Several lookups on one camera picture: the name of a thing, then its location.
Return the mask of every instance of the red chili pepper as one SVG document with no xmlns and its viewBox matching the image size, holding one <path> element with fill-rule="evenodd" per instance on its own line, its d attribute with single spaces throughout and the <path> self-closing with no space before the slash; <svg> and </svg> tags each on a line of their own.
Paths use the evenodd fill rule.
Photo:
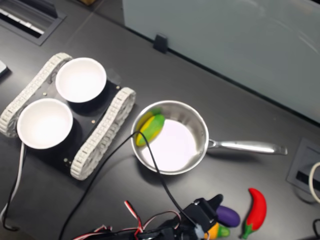
<svg viewBox="0 0 320 240">
<path fill-rule="evenodd" d="M 249 192 L 253 198 L 253 205 L 245 222 L 243 239 L 247 239 L 249 234 L 257 231 L 267 215 L 267 202 L 264 195 L 254 188 L 249 188 Z"/>
</svg>

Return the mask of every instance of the stainless steel saucepan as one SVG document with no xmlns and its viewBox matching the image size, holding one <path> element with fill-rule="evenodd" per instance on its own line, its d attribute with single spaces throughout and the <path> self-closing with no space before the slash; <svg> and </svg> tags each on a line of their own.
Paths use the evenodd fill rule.
<svg viewBox="0 0 320 240">
<path fill-rule="evenodd" d="M 260 154 L 287 154 L 286 147 L 273 143 L 209 139 L 207 125 L 200 114 L 191 106 L 179 101 L 166 100 L 149 105 L 134 121 L 131 133 L 139 131 L 143 124 L 156 114 L 164 115 L 165 122 L 160 134 L 150 142 L 150 147 L 160 172 L 165 175 L 182 174 L 193 169 L 210 148 Z M 135 155 L 143 165 L 155 172 L 148 148 L 138 147 L 136 137 L 131 139 Z"/>
</svg>

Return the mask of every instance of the white wall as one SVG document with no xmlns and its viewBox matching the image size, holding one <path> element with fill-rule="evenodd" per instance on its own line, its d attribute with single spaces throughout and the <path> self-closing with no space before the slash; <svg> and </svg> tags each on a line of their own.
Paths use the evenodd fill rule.
<svg viewBox="0 0 320 240">
<path fill-rule="evenodd" d="M 123 0 L 125 25 L 320 122 L 320 5 L 310 0 Z"/>
</svg>

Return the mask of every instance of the white cable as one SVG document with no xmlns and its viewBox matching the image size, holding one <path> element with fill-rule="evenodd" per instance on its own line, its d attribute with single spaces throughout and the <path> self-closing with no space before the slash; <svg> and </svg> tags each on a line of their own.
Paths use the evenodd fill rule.
<svg viewBox="0 0 320 240">
<path fill-rule="evenodd" d="M 311 168 L 310 174 L 309 174 L 309 188 L 312 196 L 314 199 L 320 204 L 320 198 L 317 196 L 315 189 L 314 189 L 314 175 L 317 167 L 320 167 L 320 162 L 317 162 L 313 167 Z"/>
<path fill-rule="evenodd" d="M 18 175 L 17 175 L 17 178 L 16 178 L 16 183 L 15 183 L 15 187 L 14 187 L 14 190 L 13 190 L 13 193 L 12 193 L 12 196 L 11 196 L 10 203 L 11 203 L 12 200 L 14 199 L 14 197 L 15 197 L 17 191 L 18 191 L 18 188 L 19 188 L 19 184 L 20 184 L 20 180 L 21 180 L 21 175 L 22 175 L 22 167 L 23 167 L 23 164 L 24 164 L 24 155 L 25 155 L 25 144 L 24 144 L 24 143 L 21 143 Z M 4 208 L 2 209 L 2 211 L 1 211 L 1 213 L 0 213 L 0 221 L 1 221 L 1 223 L 3 222 L 3 218 L 4 218 L 5 211 L 6 211 L 6 209 L 7 209 L 7 206 L 8 206 L 8 203 L 4 206 Z"/>
</svg>

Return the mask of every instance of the dark gray table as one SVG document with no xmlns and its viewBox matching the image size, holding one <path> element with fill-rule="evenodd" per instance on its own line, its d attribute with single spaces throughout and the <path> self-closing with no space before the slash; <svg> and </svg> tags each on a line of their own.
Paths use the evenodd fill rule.
<svg viewBox="0 0 320 240">
<path fill-rule="evenodd" d="M 263 227 L 250 236 L 251 240 L 298 240 L 313 234 L 311 223 L 320 217 L 320 205 L 298 199 L 286 177 L 301 137 L 320 144 L 319 128 L 175 55 L 155 51 L 149 42 L 79 4 L 59 0 L 57 6 L 68 17 L 41 47 L 0 27 L 0 58 L 13 72 L 0 80 L 1 111 L 55 53 L 94 58 L 105 68 L 114 69 L 123 79 L 122 86 L 137 92 L 136 107 L 111 148 L 128 136 L 139 111 L 160 100 L 193 106 L 213 139 L 258 140 L 288 147 L 285 157 L 216 151 L 207 154 L 192 171 L 166 177 L 182 207 L 195 198 L 209 199 L 221 193 L 223 204 L 243 218 L 251 204 L 248 188 L 254 187 L 264 193 L 268 211 Z M 4 206 L 17 174 L 19 148 L 18 139 L 0 135 L 0 206 Z M 9 219 L 38 240 L 55 240 L 86 183 L 72 180 L 31 156 L 26 161 Z M 130 144 L 101 171 L 64 239 L 101 224 L 116 230 L 136 226 L 124 200 L 131 201 L 143 220 L 174 209 L 157 176 L 138 163 Z M 232 229 L 229 239 L 237 239 L 240 232 L 240 227 Z"/>
</svg>

